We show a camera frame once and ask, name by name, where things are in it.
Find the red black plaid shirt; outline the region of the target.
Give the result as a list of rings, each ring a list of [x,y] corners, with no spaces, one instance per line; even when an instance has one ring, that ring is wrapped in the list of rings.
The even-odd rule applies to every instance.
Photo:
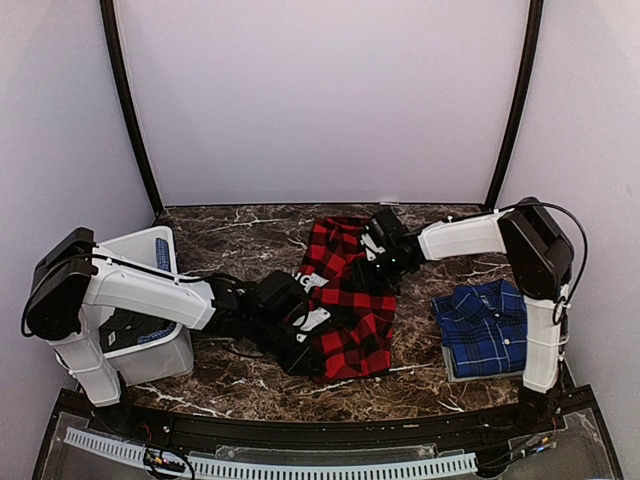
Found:
[[[365,258],[360,235],[362,217],[324,217],[311,228],[307,249],[295,279],[309,294],[311,311],[327,312],[310,339],[323,359],[316,383],[385,375],[391,367],[394,292],[360,291],[352,278],[353,263]]]

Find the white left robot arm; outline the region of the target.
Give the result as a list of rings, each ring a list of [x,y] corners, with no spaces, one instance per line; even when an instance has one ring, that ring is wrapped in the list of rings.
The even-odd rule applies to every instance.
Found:
[[[289,375],[324,373],[313,345],[309,297],[290,274],[260,281],[214,272],[176,271],[173,233],[155,227],[102,244],[79,227],[36,265],[21,317],[21,333],[46,341],[62,359],[101,417],[120,436],[141,427],[140,412],[124,399],[123,371],[100,346],[99,327],[116,314],[162,319],[209,335],[246,338]]]

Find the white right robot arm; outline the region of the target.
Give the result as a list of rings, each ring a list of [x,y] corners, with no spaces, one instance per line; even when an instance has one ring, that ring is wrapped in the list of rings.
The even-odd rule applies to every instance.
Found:
[[[524,388],[546,394],[560,376],[568,340],[566,311],[582,278],[574,272],[575,250],[552,214],[567,209],[535,197],[516,204],[449,217],[410,231],[385,208],[360,236],[363,257],[351,266],[357,289],[379,292],[396,287],[423,265],[448,258],[499,253],[509,262],[527,313]]]

